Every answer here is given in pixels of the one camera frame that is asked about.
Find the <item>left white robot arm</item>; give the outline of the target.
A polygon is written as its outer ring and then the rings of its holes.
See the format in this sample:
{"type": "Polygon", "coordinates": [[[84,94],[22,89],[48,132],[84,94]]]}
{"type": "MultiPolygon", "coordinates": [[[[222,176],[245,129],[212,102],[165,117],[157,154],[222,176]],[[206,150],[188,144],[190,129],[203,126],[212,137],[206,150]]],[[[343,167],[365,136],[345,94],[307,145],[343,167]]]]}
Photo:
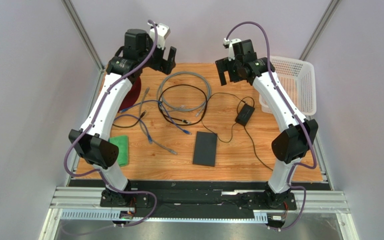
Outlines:
{"type": "Polygon", "coordinates": [[[149,31],[129,29],[124,44],[108,62],[103,88],[87,120],[68,135],[70,149],[75,150],[93,170],[103,176],[106,200],[125,206],[131,201],[131,183],[122,173],[117,157],[119,148],[109,142],[115,116],[144,68],[169,75],[176,66],[176,48],[171,47],[164,59],[165,42],[170,28],[162,23],[149,31]]]}

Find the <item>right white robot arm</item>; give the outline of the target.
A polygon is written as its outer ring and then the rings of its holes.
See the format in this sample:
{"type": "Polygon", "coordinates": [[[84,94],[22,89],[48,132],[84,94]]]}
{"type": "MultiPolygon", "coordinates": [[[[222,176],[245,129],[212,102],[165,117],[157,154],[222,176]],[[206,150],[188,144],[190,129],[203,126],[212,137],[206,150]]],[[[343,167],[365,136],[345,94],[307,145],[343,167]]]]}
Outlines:
{"type": "Polygon", "coordinates": [[[262,96],[277,122],[280,134],[272,141],[276,161],[268,181],[267,192],[279,196],[288,192],[295,168],[302,165],[313,147],[319,128],[314,119],[307,119],[290,99],[278,79],[270,57],[258,58],[250,39],[223,40],[228,56],[216,60],[221,85],[247,81],[262,96]]]}

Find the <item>black network switch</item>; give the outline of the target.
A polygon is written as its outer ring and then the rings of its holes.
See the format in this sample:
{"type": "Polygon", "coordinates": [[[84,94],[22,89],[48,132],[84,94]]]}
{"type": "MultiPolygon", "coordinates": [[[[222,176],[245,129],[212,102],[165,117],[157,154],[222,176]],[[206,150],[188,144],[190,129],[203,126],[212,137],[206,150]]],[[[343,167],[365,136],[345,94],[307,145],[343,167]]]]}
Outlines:
{"type": "Polygon", "coordinates": [[[218,136],[211,132],[198,131],[195,137],[192,163],[215,167],[218,136]]]}

